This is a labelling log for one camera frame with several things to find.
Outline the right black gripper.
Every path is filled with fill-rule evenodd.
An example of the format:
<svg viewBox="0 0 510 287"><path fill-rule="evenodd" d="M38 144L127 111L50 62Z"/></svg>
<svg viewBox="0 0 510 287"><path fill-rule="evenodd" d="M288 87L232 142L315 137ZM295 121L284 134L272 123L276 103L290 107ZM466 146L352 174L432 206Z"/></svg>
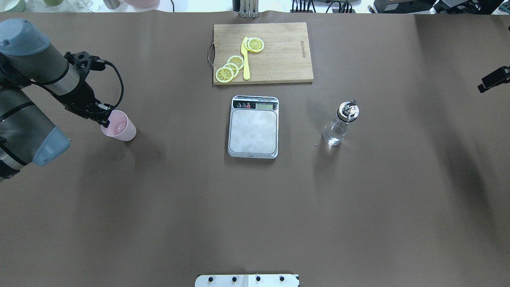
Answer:
<svg viewBox="0 0 510 287"><path fill-rule="evenodd" d="M481 79L478 90L484 93L493 87L508 83L510 83L510 67L499 67Z"/></svg>

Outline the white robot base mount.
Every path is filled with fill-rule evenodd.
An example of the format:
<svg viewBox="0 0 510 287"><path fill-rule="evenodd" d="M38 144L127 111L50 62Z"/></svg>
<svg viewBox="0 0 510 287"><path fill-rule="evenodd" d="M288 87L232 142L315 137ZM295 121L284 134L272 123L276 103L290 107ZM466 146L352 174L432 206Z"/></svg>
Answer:
<svg viewBox="0 0 510 287"><path fill-rule="evenodd" d="M200 275L195 287L299 287L295 274Z"/></svg>

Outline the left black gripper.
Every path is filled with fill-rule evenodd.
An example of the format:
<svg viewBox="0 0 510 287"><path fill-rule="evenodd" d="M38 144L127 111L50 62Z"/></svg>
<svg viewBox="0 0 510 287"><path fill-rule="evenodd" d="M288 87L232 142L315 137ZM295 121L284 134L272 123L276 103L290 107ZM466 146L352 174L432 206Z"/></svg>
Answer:
<svg viewBox="0 0 510 287"><path fill-rule="evenodd" d="M82 118L91 118L104 128L110 125L109 116L114 110L110 104L101 104L87 82L82 82L73 91L60 96L60 103L67 111Z"/></svg>

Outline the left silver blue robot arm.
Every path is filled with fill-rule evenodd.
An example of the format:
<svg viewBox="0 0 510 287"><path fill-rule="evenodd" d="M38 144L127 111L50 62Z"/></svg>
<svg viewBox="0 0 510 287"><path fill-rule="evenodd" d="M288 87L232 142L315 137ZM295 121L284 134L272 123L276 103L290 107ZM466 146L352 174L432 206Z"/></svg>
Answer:
<svg viewBox="0 0 510 287"><path fill-rule="evenodd" d="M22 18L0 24L0 176L7 180L30 163L45 166L69 149L71 142L23 89L35 85L64 109L110 124L118 104L102 103L87 83L91 71L113 63L85 51L61 54L40 29Z"/></svg>

